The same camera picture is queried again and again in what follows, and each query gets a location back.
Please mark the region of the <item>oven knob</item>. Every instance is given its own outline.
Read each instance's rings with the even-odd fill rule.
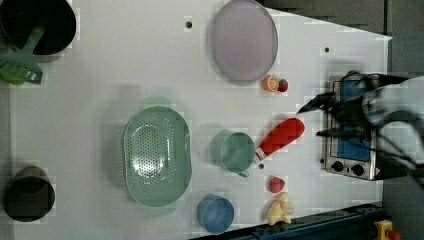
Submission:
[[[336,172],[341,172],[343,170],[343,163],[337,161],[335,162],[333,165],[331,165],[331,167],[336,171]]]
[[[355,165],[351,169],[356,176],[364,174],[364,168],[361,165]]]

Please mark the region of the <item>small red ball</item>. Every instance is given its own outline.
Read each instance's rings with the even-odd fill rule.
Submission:
[[[288,88],[289,88],[289,83],[285,79],[281,79],[278,86],[278,91],[285,92],[287,91]]]
[[[281,190],[283,190],[285,184],[286,183],[284,182],[284,180],[282,180],[278,177],[273,177],[271,179],[271,182],[269,183],[269,190],[272,193],[281,192]]]

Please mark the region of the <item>black pot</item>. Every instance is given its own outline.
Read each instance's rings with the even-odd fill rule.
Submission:
[[[66,0],[3,0],[1,26],[7,38],[21,49],[40,19],[46,30],[34,50],[35,55],[52,55],[64,50],[76,32],[75,14]]]
[[[37,167],[27,167],[16,174],[6,189],[3,207],[12,219],[32,222],[44,217],[54,201],[54,189],[46,173]]]

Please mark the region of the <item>table surface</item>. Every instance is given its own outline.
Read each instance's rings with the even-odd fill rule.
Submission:
[[[267,9],[279,34],[270,73],[285,78],[289,90],[266,93],[259,81],[237,85],[219,72],[209,47],[211,20],[226,2],[73,1],[79,27],[72,48],[42,64],[41,86],[11,89],[15,173],[27,165],[42,167],[56,189],[45,218],[15,223],[17,240],[204,236],[195,216],[207,193],[233,203],[229,230],[263,224],[273,197],[265,183],[272,175],[286,181],[284,191],[296,205],[293,217],[381,200],[382,182],[321,170],[319,112],[300,115],[303,136],[268,158],[265,169],[252,166],[248,178],[212,164],[209,145],[222,129],[246,132],[258,144],[323,92],[329,76],[387,71],[389,38]],[[190,186],[175,212],[160,218],[130,196],[120,146],[125,125],[149,96],[168,96],[191,133]]]

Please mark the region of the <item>green strainer basket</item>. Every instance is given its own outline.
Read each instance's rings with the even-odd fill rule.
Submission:
[[[158,99],[164,100],[149,98],[143,104]],[[174,203],[191,179],[187,123],[167,106],[143,109],[125,130],[124,157],[127,186],[135,200],[149,207]]]

